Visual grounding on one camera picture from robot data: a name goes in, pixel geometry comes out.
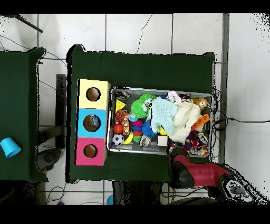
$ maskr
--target dark green tablecloth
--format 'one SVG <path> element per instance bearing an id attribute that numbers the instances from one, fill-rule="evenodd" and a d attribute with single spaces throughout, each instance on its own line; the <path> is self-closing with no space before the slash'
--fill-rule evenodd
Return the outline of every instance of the dark green tablecloth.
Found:
<path id="1" fill-rule="evenodd" d="M 11 137 L 22 150 L 6 158 L 0 146 L 0 180 L 46 181 L 36 168 L 37 61 L 43 48 L 0 52 L 0 141 Z"/>
<path id="2" fill-rule="evenodd" d="M 76 92 L 78 79 L 108 81 L 112 86 L 203 92 L 213 86 L 213 53 L 204 55 L 152 55 L 112 52 L 86 52 L 74 45 L 67 53 L 69 64 L 67 90 L 71 90 L 71 132 L 67 133 L 67 179 L 80 180 L 147 180 L 169 181 L 168 156 L 108 151 L 104 166 L 73 164 Z M 208 162 L 209 158 L 192 158 Z"/>

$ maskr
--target small white block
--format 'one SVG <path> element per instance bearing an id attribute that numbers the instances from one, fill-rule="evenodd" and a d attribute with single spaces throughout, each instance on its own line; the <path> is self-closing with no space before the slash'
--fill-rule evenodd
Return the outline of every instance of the small white block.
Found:
<path id="1" fill-rule="evenodd" d="M 158 135 L 157 136 L 157 146 L 167 146 L 168 145 L 168 136 L 167 135 Z"/>

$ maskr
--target orange ball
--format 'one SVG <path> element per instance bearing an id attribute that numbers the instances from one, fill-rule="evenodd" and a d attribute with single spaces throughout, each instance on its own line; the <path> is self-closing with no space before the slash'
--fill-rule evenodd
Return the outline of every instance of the orange ball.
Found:
<path id="1" fill-rule="evenodd" d="M 123 126 L 121 124 L 115 124 L 113 127 L 113 131 L 116 134 L 121 134 L 123 132 Z"/>

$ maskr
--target blue cup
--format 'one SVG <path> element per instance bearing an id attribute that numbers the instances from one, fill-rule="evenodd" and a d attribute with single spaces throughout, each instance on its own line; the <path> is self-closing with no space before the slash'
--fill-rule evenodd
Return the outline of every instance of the blue cup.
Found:
<path id="1" fill-rule="evenodd" d="M 10 137 L 3 139 L 0 142 L 0 145 L 4 150 L 6 158 L 16 155 L 21 150 L 21 148 Z"/>

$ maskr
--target circular hole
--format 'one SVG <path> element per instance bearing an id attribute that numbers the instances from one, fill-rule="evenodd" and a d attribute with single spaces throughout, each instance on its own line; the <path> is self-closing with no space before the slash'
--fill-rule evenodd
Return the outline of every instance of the circular hole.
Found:
<path id="1" fill-rule="evenodd" d="M 91 87 L 86 91 L 86 97 L 90 101 L 98 101 L 100 98 L 100 91 L 96 87 Z"/>
<path id="2" fill-rule="evenodd" d="M 83 120 L 83 127 L 88 131 L 88 132 L 95 132 L 100 128 L 100 119 L 97 115 L 95 114 L 90 114 L 85 117 Z"/>
<path id="3" fill-rule="evenodd" d="M 83 154 L 88 158 L 94 158 L 98 153 L 98 149 L 95 145 L 87 145 L 83 149 Z"/>

